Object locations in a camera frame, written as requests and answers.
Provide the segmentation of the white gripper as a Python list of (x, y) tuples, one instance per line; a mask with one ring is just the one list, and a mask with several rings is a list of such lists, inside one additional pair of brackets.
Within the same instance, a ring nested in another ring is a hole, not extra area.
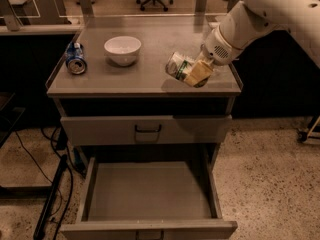
[[(205, 39), (202, 54), (215, 65), (227, 65), (252, 42), (275, 29), (275, 25), (256, 15), (239, 1)], [(202, 87), (213, 69), (203, 60), (197, 61), (184, 78), (189, 86)]]

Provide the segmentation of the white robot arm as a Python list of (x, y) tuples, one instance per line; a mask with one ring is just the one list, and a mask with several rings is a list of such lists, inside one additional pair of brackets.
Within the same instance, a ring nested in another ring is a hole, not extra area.
[(216, 66), (227, 65), (253, 41), (280, 28), (320, 66), (319, 0), (240, 0), (207, 36), (195, 61), (180, 71), (190, 86), (202, 86)]

